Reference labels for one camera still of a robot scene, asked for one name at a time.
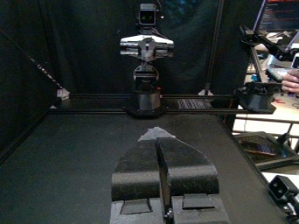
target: camera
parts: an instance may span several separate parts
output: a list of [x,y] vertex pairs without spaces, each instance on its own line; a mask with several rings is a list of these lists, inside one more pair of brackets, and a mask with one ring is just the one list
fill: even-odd
[[140,4],[138,24],[141,26],[154,26],[156,7],[152,3]]

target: cable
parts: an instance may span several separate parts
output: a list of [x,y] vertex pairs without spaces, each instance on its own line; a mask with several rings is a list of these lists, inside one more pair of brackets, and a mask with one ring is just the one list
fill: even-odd
[[47,73],[47,71],[42,68],[42,65],[38,64],[34,59],[29,56],[29,54],[25,52],[25,50],[18,46],[18,44],[11,40],[11,38],[7,36],[7,34],[0,29],[0,32],[2,36],[10,41],[13,46],[18,49],[18,51],[22,53],[22,55],[26,57],[26,59],[35,65],[35,68],[46,75],[46,77],[50,79],[50,81],[54,83],[54,85],[59,88],[63,89],[61,84],[51,78],[51,75]]

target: black object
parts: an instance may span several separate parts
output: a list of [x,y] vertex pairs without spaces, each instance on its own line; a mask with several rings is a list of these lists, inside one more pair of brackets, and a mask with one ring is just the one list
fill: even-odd
[[[268,190],[270,195],[274,198],[274,201],[284,207],[288,219],[290,223],[297,223],[299,221],[299,202],[294,196],[299,193],[299,190],[289,180],[288,177],[276,175],[272,181],[268,184]],[[286,203],[290,203],[293,206],[293,211],[288,209]]]
[[278,83],[245,83],[245,86],[234,91],[240,106],[252,112],[272,114],[276,107],[270,103],[274,100],[273,94],[280,92],[280,86]]
[[234,138],[261,171],[290,165],[297,161],[294,151],[262,131],[242,133],[234,135]]
[[229,223],[218,193],[200,152],[170,137],[141,140],[117,162],[109,223]]
[[120,54],[137,57],[141,65],[134,70],[134,91],[132,105],[125,112],[134,117],[157,117],[166,110],[160,103],[158,73],[152,61],[172,57],[173,42],[156,30],[156,6],[152,3],[140,4],[137,36],[120,40]]
[[260,31],[249,30],[245,26],[240,26],[241,31],[241,42],[248,46],[256,46],[262,44],[268,50],[268,53],[274,56],[277,60],[292,61],[294,54],[299,53],[299,49],[282,50],[277,44],[270,42],[265,38],[265,34]]

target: black backdrop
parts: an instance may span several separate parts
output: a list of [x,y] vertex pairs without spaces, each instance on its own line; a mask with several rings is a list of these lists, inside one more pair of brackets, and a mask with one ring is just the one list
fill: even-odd
[[[136,35],[134,13],[153,1],[2,0],[0,28],[74,94],[129,93],[134,58],[120,56],[118,40]],[[164,93],[204,88],[216,21],[216,0],[161,0],[160,33],[173,40],[172,59],[158,59]],[[253,26],[260,0],[226,0],[212,67],[210,92],[230,94],[244,80],[248,51],[238,25]],[[0,37],[0,149],[51,105],[54,85]]]

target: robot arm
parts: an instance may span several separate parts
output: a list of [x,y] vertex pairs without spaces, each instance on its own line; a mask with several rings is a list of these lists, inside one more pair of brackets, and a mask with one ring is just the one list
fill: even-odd
[[120,40],[120,54],[149,62],[173,56],[173,42],[154,35],[137,35]]
[[245,26],[240,26],[240,31],[242,34],[242,43],[250,46],[262,44],[268,50],[268,53],[272,54],[277,60],[293,60],[294,54],[299,53],[299,49],[290,49],[288,51],[281,50],[278,46],[261,35],[261,33],[249,30]]

